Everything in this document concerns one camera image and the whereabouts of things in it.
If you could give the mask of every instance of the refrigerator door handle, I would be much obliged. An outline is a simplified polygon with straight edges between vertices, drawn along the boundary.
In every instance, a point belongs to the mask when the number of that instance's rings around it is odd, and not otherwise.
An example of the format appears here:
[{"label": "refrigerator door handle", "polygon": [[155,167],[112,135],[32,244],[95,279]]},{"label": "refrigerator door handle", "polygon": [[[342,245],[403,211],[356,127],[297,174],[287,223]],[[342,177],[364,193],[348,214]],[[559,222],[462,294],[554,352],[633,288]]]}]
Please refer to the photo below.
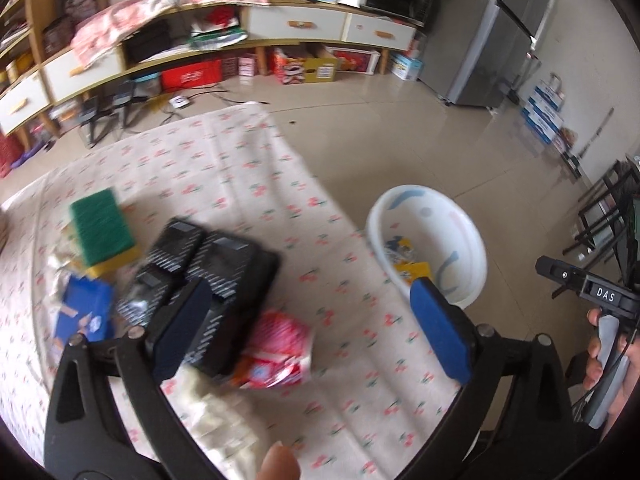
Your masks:
[{"label": "refrigerator door handle", "polygon": [[527,26],[524,23],[522,23],[520,18],[516,16],[515,12],[513,12],[504,1],[502,0],[493,0],[493,1],[500,8],[500,10],[502,10],[511,19],[511,21],[518,26],[518,28],[522,32],[524,32],[527,36],[533,39],[533,34],[531,33],[531,31],[527,28]]}]

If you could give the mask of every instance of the white drawer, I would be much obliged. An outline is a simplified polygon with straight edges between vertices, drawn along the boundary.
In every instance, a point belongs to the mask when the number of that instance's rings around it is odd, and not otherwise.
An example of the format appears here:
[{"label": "white drawer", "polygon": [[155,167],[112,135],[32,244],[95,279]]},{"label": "white drawer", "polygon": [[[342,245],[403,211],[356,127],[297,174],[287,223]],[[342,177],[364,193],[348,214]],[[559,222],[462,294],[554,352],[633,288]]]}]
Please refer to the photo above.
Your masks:
[{"label": "white drawer", "polygon": [[87,88],[115,78],[124,71],[120,56],[115,50],[102,56],[84,72],[72,75],[73,71],[78,70],[79,67],[80,63],[72,50],[49,61],[44,66],[51,97],[55,102],[66,101]]},{"label": "white drawer", "polygon": [[407,50],[415,29],[408,25],[362,14],[348,14],[343,41]]},{"label": "white drawer", "polygon": [[251,40],[325,40],[340,41],[346,13],[311,7],[251,7]]},{"label": "white drawer", "polygon": [[8,134],[47,106],[49,98],[36,71],[0,99],[0,126]]}]

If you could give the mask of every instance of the drawer handle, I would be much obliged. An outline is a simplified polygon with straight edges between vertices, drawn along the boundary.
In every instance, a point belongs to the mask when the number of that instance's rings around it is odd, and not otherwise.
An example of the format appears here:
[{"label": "drawer handle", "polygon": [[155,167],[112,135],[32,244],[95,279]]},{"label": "drawer handle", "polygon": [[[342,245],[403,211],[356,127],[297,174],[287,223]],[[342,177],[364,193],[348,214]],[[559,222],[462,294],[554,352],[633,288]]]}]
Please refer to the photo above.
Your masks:
[{"label": "drawer handle", "polygon": [[18,113],[20,110],[22,110],[27,103],[29,102],[29,100],[25,97],[22,101],[20,101],[17,105],[15,105],[11,111],[9,112],[9,115],[13,115]]},{"label": "drawer handle", "polygon": [[289,27],[293,28],[316,28],[316,24],[314,22],[294,22],[293,20],[287,22]]},{"label": "drawer handle", "polygon": [[384,30],[377,30],[376,36],[379,38],[385,38],[385,40],[394,40],[396,38],[391,32],[385,32]]},{"label": "drawer handle", "polygon": [[69,77],[73,77],[75,75],[80,75],[81,73],[85,72],[86,68],[84,66],[76,66],[75,68],[71,69],[69,71]]}]

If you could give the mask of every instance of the white sheet with pink flowers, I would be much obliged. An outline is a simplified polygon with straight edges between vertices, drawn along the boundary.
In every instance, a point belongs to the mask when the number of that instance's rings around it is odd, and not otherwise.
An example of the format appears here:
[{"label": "white sheet with pink flowers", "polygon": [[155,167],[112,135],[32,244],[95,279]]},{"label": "white sheet with pink flowers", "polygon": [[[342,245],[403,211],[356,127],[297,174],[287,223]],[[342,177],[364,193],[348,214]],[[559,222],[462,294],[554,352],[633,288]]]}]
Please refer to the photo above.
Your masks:
[{"label": "white sheet with pink flowers", "polygon": [[[247,392],[305,479],[392,479],[446,412],[447,378],[361,233],[258,104],[161,126],[55,170],[5,205],[0,254],[0,414],[34,459],[42,444],[57,312],[44,267],[68,206],[113,187],[144,249],[171,216],[253,237],[284,259],[268,299],[316,330],[313,379]],[[123,272],[126,280],[130,272]],[[169,400],[180,388],[165,381]],[[135,446],[152,456],[119,380],[113,391]]]}]

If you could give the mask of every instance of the tiled floor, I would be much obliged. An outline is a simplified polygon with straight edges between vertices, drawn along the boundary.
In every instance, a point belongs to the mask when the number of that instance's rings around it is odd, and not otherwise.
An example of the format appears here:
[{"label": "tiled floor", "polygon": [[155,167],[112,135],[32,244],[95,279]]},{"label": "tiled floor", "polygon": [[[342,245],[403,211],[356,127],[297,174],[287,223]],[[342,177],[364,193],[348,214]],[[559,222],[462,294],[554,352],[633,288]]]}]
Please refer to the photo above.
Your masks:
[{"label": "tiled floor", "polygon": [[[399,184],[422,184],[454,198],[478,226],[489,256],[484,291],[466,311],[472,320],[515,338],[547,332],[565,365],[585,348],[588,306],[569,293],[552,301],[553,285],[534,271],[538,256],[560,257],[569,243],[584,184],[562,173],[553,149],[544,150],[521,126],[516,108],[505,105],[493,117],[484,109],[447,108],[422,83],[393,75],[352,74],[300,86],[256,77],[223,87],[229,99],[268,102],[288,141],[360,227],[376,198]],[[225,106],[205,94],[180,113]],[[130,128],[150,129],[165,117],[146,114]],[[78,133],[66,134],[0,181],[0,201],[84,153]]]}]

